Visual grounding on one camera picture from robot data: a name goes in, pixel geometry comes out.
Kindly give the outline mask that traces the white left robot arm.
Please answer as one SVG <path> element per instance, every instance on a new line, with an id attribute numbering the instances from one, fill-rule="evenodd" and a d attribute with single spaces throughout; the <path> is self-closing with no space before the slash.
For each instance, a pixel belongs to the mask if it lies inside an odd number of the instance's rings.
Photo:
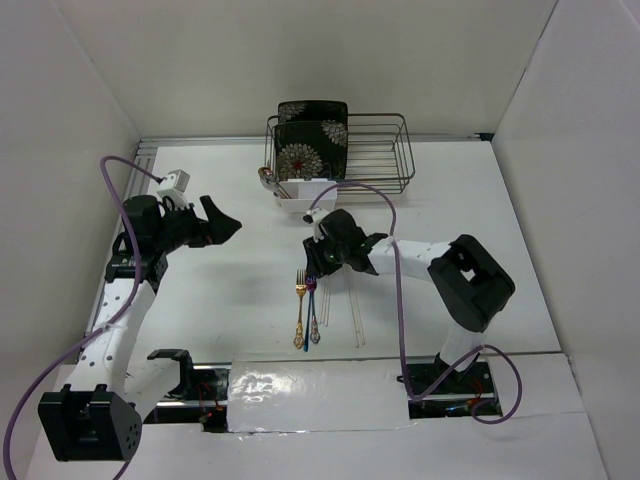
<path id="1" fill-rule="evenodd" d="M 221 245 L 241 223 L 224 214 L 209 196 L 176 206 L 169 197 L 138 195 L 124 201 L 131 228 L 121 232 L 106 264 L 102 304 L 78 362 L 60 390 L 46 392 L 38 415 L 54 457 L 60 462 L 132 459 L 142 425 L 166 396 L 189 397 L 197 374 L 185 349 L 156 349 L 137 364 L 131 356 L 141 325 L 180 247 Z"/>

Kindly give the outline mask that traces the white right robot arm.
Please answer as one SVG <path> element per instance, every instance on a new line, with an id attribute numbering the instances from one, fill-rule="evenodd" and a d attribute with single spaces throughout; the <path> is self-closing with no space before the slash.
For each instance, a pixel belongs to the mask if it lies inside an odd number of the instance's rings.
<path id="1" fill-rule="evenodd" d="M 312 276 L 330 276 L 347 265 L 356 272 L 395 278 L 402 361 L 406 360 L 402 280 L 433 284 L 453 320 L 436 356 L 436 379 L 448 392 L 469 383 L 490 322 L 516 290 L 511 277 L 475 237 L 463 234 L 451 242 L 429 243 L 397 240 L 384 233 L 367 235 L 344 209 L 329 212 L 316 207 L 304 214 L 303 221 L 313 227 L 313 235 L 303 241 Z"/>

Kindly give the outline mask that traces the iridescent blue fork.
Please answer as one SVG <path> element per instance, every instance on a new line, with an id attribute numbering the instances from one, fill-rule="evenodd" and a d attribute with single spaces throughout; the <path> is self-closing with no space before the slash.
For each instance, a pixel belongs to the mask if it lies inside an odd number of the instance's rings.
<path id="1" fill-rule="evenodd" d="M 315 291 L 317 289 L 317 279 L 315 276 L 307 277 L 307 293 L 309 295 L 307 307 L 307 320 L 305 328 L 303 351 L 309 350 L 310 344 L 316 341 L 317 321 L 315 313 Z"/>

